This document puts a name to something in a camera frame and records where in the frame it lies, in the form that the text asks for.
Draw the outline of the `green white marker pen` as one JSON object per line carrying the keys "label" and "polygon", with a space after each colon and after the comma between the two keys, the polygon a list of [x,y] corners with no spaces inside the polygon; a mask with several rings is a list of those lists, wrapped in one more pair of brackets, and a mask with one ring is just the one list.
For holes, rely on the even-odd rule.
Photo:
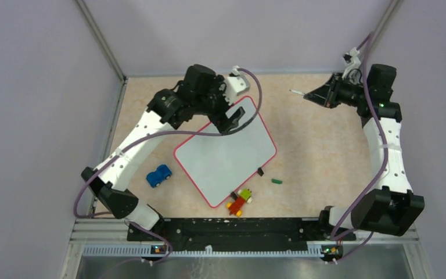
{"label": "green white marker pen", "polygon": [[298,90],[289,90],[291,93],[297,94],[297,95],[305,95],[304,92],[298,91]]}

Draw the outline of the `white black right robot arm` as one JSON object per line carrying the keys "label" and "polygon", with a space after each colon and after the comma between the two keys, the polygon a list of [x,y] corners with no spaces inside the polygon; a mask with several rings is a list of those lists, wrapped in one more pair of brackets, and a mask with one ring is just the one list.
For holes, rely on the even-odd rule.
{"label": "white black right robot arm", "polygon": [[413,193],[401,148],[402,113],[390,100],[397,70],[373,64],[364,81],[352,81],[333,73],[321,87],[304,94],[304,99],[325,108],[341,104],[356,109],[366,136],[373,179],[347,208],[329,208],[329,217],[317,224],[324,239],[341,237],[349,230],[402,236],[425,208],[425,200]]}

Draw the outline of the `black whiteboard foot clip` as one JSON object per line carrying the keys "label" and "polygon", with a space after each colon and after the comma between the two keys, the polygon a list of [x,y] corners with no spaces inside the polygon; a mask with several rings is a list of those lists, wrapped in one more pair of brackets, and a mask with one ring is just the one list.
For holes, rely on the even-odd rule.
{"label": "black whiteboard foot clip", "polygon": [[258,168],[258,169],[257,169],[257,173],[258,173],[258,175],[261,176],[261,177],[264,175],[264,171],[263,171],[262,168]]}
{"label": "black whiteboard foot clip", "polygon": [[231,198],[235,201],[238,199],[238,195],[235,192],[231,192]]}

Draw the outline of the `red yellow toy brick car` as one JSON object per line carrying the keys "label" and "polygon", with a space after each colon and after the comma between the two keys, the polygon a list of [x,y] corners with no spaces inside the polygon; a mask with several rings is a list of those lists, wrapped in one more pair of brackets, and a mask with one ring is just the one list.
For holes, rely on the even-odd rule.
{"label": "red yellow toy brick car", "polygon": [[232,202],[228,202],[226,204],[226,208],[228,209],[228,213],[230,216],[240,217],[242,212],[242,207],[246,203],[252,203],[252,191],[248,188],[239,189],[238,191],[234,191],[238,195],[237,200],[233,200]]}

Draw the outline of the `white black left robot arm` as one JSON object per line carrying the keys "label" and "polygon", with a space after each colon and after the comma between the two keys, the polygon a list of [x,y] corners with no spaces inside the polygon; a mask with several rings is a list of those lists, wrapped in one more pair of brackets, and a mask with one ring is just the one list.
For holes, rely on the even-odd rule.
{"label": "white black left robot arm", "polygon": [[161,215],[128,189],[132,177],[169,135],[183,134],[180,126],[194,116],[209,119],[217,129],[209,133],[213,137],[231,135],[248,126],[239,123],[244,109],[239,108],[232,115],[228,110],[249,89],[241,67],[235,66],[224,77],[203,65],[189,66],[174,88],[155,93],[136,126],[107,159],[83,169],[84,188],[89,188],[116,219],[136,223],[149,240],[160,238]]}

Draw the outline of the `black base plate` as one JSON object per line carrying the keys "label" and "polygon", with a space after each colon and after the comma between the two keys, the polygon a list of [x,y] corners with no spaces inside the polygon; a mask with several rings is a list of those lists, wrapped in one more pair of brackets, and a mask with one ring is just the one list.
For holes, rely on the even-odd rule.
{"label": "black base plate", "polygon": [[323,218],[172,218],[155,232],[176,252],[306,251],[310,241],[328,240],[333,226]]}

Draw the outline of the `green marker cap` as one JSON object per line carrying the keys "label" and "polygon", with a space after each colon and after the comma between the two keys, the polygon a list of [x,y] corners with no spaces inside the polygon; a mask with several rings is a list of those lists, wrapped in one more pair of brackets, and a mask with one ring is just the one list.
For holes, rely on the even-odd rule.
{"label": "green marker cap", "polygon": [[272,178],[271,182],[274,183],[274,184],[283,184],[282,180],[278,180],[278,179],[275,179],[275,178]]}

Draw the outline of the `pink-framed whiteboard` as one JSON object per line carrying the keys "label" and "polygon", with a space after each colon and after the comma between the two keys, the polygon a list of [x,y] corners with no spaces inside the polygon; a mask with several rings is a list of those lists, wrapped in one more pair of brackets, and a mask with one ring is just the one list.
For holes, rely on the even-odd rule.
{"label": "pink-framed whiteboard", "polygon": [[216,208],[231,192],[240,188],[260,167],[277,153],[276,145],[249,97],[237,101],[228,113],[238,108],[245,111],[241,122],[254,120],[243,130],[227,136],[213,137],[217,132],[207,123],[174,149],[174,158],[211,208]]}

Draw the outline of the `blue toy car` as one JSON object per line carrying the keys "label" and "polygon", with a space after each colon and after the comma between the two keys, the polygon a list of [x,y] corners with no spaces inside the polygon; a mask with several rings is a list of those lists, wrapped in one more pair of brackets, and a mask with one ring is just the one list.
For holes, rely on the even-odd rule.
{"label": "blue toy car", "polygon": [[166,164],[161,164],[153,172],[146,176],[146,181],[152,188],[158,187],[163,181],[168,180],[172,176],[171,169]]}

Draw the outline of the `aluminium frame rail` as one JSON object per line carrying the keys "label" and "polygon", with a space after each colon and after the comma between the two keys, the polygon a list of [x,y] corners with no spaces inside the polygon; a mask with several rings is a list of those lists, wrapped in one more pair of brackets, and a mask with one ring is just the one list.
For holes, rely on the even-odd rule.
{"label": "aluminium frame rail", "polygon": [[317,218],[77,220],[61,278],[433,278],[418,232],[332,241]]}

